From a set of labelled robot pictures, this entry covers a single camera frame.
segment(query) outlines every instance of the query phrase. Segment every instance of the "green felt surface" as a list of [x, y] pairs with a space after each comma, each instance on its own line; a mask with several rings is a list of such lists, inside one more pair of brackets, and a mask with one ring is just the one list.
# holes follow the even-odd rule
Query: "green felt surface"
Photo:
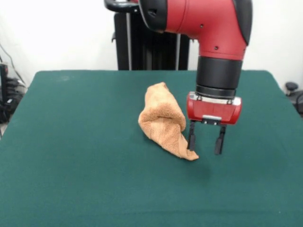
[[162, 81], [186, 114], [194, 72], [39, 72], [0, 142], [0, 227], [302, 227], [303, 122], [273, 77], [242, 72], [223, 155], [197, 125], [195, 162], [138, 125]]

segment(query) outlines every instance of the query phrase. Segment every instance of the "orange towel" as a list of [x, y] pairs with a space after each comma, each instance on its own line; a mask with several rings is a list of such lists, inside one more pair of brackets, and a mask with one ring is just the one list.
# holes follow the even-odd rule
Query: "orange towel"
[[147, 88], [138, 122], [149, 139], [171, 154], [190, 161], [199, 158], [187, 149], [187, 140], [181, 133], [186, 126], [185, 116], [164, 82]]

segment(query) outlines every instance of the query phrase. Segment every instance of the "black cable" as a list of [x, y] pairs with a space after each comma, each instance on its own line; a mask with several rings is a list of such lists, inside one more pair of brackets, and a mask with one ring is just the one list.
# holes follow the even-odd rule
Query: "black cable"
[[12, 57], [9, 55], [9, 53], [6, 52], [6, 50], [3, 48], [3, 46], [1, 45], [1, 43], [0, 43], [0, 47], [3, 50], [3, 52], [9, 57], [10, 62], [11, 62], [11, 66], [12, 66], [13, 70], [15, 71], [15, 73], [17, 74], [17, 76], [19, 77], [19, 79], [22, 81], [23, 84], [25, 84], [24, 80], [22, 79], [22, 77], [20, 76], [20, 74], [17, 72], [17, 70], [15, 68], [15, 65], [14, 65]]

